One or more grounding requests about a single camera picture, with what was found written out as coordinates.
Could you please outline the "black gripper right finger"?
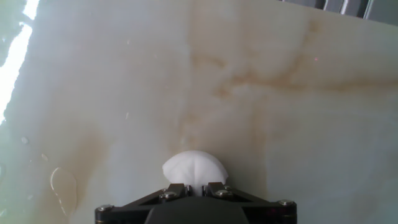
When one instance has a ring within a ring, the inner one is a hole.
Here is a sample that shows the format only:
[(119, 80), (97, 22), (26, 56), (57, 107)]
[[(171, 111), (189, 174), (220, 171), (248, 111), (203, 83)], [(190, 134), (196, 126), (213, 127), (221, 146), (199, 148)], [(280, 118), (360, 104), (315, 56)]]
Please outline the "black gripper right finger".
[(248, 223), (297, 224), (297, 204), (293, 200), (269, 202), (221, 182), (210, 182), (202, 192), (203, 196), (237, 205)]

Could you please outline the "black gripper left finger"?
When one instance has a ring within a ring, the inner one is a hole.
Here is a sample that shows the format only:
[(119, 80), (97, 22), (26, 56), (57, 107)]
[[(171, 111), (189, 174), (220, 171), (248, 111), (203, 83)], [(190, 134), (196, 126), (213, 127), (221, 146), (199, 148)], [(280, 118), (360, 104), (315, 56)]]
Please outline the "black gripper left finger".
[(192, 188), (184, 184), (170, 184), (127, 205), (101, 205), (95, 209), (95, 224), (144, 224), (149, 213), (166, 202), (192, 196)]

